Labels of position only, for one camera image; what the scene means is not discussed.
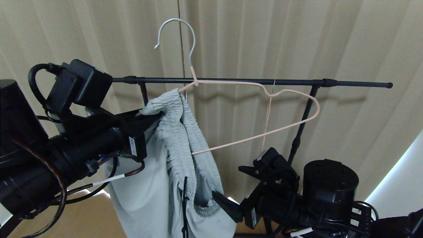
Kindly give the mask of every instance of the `pink hanger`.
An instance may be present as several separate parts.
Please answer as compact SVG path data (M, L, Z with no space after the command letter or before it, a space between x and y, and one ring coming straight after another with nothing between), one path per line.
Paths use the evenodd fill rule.
M268 96L269 98L277 97L277 96L279 96L279 95L281 95L283 93L286 93L286 92L300 94L302 96L305 96L305 97L308 97L309 99L311 99L315 103L315 105L316 105L316 113L313 116L311 116L311 117L309 117L309 118L307 118L305 120L302 120L302 121L299 121L299 122L295 122L295 123L293 123L291 125L287 125L287 126L284 126L284 127L281 127L281 128L275 129L275 130L271 130L269 132L266 132L266 133L263 133L263 134L260 134L260 135L252 136L252 137L249 137L249 138L246 138L246 139L243 139L243 140L239 140L239 141L231 142L231 143L228 143L228 144L216 146L216 147L213 147L213 148L210 148L210 149L204 149L204 150L200 150L200 151L195 151L195 152L192 153L192 155L196 155L196 154L200 154L200 153L212 151L212 150L215 150L215 149L224 148L224 147L227 147L227 146L231 146L231 145L239 144L239 143L246 142L246 141L249 141L249 140L253 140L253 139L256 139L256 138L260 138L262 136L270 135L272 133L275 133L275 132L278 132L278 131L281 131L281 130L284 130L284 129L288 129L290 127L294 127L294 126L299 125L301 123L311 121L314 118L316 118L317 115L320 113L320 104L317 101L317 99L314 98L314 97L312 97L312 96L310 96L310 95L308 95L308 94L305 94L305 93L302 93L302 92L299 92L299 91L290 90L290 89L283 89L283 90L281 90L281 91L279 91L279 92L277 92L275 94L270 94L270 93L267 92L266 88L262 84L259 84L259 83L235 82L235 81L198 80L197 79L197 76L195 75L195 70L194 70L194 67L192 66L192 61L191 61L191 56L192 56L192 53L193 53L194 47L195 47L195 33L194 33L194 29L186 21L181 20L179 18L172 18L172 19L169 19L169 20L165 21L162 24L162 26L160 27L160 29L159 29L159 36L158 36L158 40L157 40L157 45L154 48L157 49L159 47L159 45L160 45L160 35L161 35L161 32L162 32L162 29L163 29L164 25L166 25L167 23L172 22L172 21L179 21L179 22L182 22L182 23L186 24L190 28L190 30L192 32L192 37L193 37L193 44L192 44L192 48L191 48L191 51L190 51L190 69L191 69L191 73L192 73L192 77L194 78L194 81L192 83L186 85L185 87L181 88L179 90L180 93L183 93L184 91L186 91L187 89L191 88L194 85L195 86L198 86L199 84L242 84L242 85L251 85L251 86L258 86L258 87L260 87L263 90L263 92L266 94L266 96ZM267 114L269 114L270 106L268 106L267 110L268 110L267 111Z

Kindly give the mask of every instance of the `black drawstring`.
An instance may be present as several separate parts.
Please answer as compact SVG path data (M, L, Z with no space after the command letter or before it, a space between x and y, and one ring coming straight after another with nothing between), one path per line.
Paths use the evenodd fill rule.
M184 214L184 227L182 227L182 235L184 238L188 238L187 202L190 198L187 197L187 180L188 177L185 177L184 190L182 191L182 213Z

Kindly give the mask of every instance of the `hanger bottom bar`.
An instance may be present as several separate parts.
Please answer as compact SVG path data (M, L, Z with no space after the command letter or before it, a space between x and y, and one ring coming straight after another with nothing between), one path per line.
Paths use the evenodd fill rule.
M353 86L353 87L375 87L375 88L392 88L392 83L377 83L377 82L358 82L358 81L337 81L334 79L319 79L319 80L291 80L291 79L242 79L242 78L199 78L198 80L211 81L236 81L260 83L263 85L304 85L304 86L320 86L320 87L334 87L334 86ZM161 77L136 77L127 76L120 78L113 78L115 83L191 83L192 78L161 78Z

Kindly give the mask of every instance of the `gray garment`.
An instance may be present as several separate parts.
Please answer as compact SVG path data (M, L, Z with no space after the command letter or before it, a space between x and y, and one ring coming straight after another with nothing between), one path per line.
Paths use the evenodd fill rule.
M189 201L186 211L190 237L232 237L236 223L212 199L212 190L223 193L213 156L210 152L191 155L208 146L178 89L151 100L140 113L152 115L160 111L163 116L147 143L146 168L139 173L142 175L131 181L133 176L113 181L110 189L126 235L182 237L181 194L187 177ZM139 166L127 159L121 158L119 162L117 174Z

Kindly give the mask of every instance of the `beige curtain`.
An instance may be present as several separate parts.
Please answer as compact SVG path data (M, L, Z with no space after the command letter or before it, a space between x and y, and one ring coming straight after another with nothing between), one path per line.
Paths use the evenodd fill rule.
M115 77L191 77L187 27L170 23L153 49L160 25L180 17L196 32L198 77L392 82L392 89L321 88L321 114L306 124L293 163L302 176L309 161L341 161L358 173L356 198L365 199L423 129L422 12L422 1L0 1L0 78L17 80L42 115L27 83L38 63L78 58ZM54 77L37 76L47 95ZM148 84L148 95L180 86ZM283 88L310 91L273 90ZM264 131L267 99L259 89L206 85L188 99L210 146ZM299 121L305 102L295 95L273 100L268 129ZM112 113L142 105L139 87L123 83L113 84L103 103ZM80 106L71 109L84 115ZM50 136L57 133L52 123L42 124ZM288 157L296 131L268 136L265 147ZM257 184L237 166L251 165L261 143L213 152L228 196L240 200Z

